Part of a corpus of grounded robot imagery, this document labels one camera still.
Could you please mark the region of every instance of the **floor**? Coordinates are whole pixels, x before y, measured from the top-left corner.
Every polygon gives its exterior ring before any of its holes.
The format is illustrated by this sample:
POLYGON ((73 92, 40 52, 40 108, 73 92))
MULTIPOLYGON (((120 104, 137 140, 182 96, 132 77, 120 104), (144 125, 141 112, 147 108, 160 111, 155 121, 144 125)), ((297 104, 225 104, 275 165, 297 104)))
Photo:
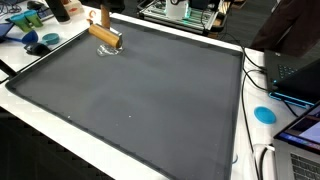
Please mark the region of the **floor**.
MULTIPOLYGON (((123 14, 136 17, 138 1, 124 0, 126 9, 123 11, 123 14)), ((231 10, 223 32, 233 35, 243 46, 249 46, 259 28, 270 15, 275 3, 276 0, 247 0, 241 9, 231 10)), ((223 41, 235 43, 229 36, 225 36, 223 41)), ((312 59, 319 57, 320 43, 304 56, 304 58, 312 59)))

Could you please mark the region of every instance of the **baking sheet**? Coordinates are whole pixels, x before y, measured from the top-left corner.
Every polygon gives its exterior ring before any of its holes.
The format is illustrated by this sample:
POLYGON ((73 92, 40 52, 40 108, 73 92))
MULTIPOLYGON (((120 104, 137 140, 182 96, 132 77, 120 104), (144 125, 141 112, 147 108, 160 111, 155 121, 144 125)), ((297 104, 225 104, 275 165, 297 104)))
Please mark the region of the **baking sheet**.
POLYGON ((6 84, 171 179, 229 179, 241 53, 113 20, 124 51, 87 31, 6 84))

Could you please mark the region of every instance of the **blue lid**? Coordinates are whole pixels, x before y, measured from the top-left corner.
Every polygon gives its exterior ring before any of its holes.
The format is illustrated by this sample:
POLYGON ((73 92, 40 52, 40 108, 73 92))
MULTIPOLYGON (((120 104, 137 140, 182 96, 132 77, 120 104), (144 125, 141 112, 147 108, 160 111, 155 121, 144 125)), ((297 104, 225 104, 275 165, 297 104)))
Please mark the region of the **blue lid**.
POLYGON ((14 15, 14 16, 10 17, 10 20, 13 21, 13 22, 14 21, 19 21, 21 19, 24 19, 24 15, 23 14, 17 14, 17 15, 14 15))
POLYGON ((276 116, 270 109, 266 107, 260 106, 255 108, 254 115, 259 121, 265 124, 273 124, 274 122, 276 122, 276 116))
POLYGON ((24 15, 25 15, 25 16, 31 16, 31 15, 34 15, 34 14, 37 14, 37 11, 35 11, 35 10, 28 10, 28 11, 25 11, 25 12, 24 12, 24 15))

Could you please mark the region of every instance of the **laptop screen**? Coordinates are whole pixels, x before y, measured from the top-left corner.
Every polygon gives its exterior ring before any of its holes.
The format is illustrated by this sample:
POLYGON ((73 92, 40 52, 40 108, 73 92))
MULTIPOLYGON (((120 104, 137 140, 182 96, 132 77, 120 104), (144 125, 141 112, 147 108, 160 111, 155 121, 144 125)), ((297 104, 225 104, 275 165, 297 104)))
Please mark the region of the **laptop screen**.
POLYGON ((320 154, 320 103, 287 126, 275 138, 320 154))

